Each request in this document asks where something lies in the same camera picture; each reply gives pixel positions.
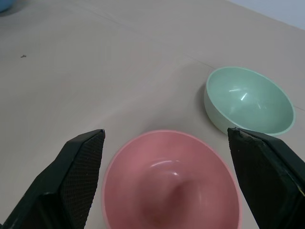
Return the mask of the blue object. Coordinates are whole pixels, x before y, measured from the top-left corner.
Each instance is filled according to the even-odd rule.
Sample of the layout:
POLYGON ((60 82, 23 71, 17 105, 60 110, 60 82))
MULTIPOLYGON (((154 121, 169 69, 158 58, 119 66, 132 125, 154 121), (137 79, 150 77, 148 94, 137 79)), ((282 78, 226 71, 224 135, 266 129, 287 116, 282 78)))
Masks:
POLYGON ((8 10, 14 2, 15 0, 0 0, 0 13, 8 10))

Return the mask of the pink red plastic bowl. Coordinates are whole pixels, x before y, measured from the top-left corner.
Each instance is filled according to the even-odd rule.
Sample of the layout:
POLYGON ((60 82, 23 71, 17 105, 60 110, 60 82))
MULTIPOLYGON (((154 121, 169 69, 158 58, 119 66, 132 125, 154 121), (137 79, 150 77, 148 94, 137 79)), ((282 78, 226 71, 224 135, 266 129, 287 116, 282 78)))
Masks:
POLYGON ((155 130, 127 142, 102 183, 107 229, 241 229, 231 170, 202 140, 155 130))

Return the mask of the light green plastic bowl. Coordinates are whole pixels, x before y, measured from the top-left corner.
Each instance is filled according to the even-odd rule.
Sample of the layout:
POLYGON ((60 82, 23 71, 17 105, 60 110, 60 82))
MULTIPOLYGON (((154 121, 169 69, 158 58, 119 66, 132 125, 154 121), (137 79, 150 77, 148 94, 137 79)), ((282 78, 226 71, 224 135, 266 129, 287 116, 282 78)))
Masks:
POLYGON ((203 99, 209 119, 224 134, 228 128, 238 127, 277 136, 295 123, 294 106, 282 88, 246 68, 214 70, 206 81, 203 99))

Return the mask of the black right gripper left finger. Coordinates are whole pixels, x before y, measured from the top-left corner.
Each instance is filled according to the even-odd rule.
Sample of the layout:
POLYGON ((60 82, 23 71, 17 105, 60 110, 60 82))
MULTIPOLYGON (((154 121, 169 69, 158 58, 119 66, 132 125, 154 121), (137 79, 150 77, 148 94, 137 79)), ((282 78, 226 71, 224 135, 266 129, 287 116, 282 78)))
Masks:
POLYGON ((0 229, 84 229, 98 186, 105 131, 66 142, 0 229))

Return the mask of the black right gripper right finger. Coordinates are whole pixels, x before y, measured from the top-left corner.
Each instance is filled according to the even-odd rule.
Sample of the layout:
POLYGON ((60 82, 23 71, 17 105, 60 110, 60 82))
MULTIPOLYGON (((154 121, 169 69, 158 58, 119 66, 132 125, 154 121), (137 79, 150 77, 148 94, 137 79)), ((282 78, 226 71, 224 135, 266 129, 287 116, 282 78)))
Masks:
POLYGON ((239 187, 259 229, 305 229, 305 162, 281 139, 228 128, 239 187))

